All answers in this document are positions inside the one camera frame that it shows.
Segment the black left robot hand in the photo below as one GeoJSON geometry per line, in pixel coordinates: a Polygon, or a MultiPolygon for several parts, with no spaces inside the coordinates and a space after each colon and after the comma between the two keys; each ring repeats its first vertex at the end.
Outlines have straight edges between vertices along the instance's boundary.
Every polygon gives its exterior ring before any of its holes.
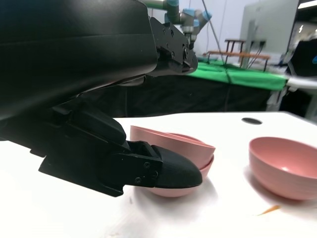
{"type": "Polygon", "coordinates": [[[40,172],[113,197],[125,185],[197,187],[202,175],[189,159],[128,141],[83,98],[197,66],[187,37],[138,0],[3,0],[0,137],[43,157],[40,172]]]}

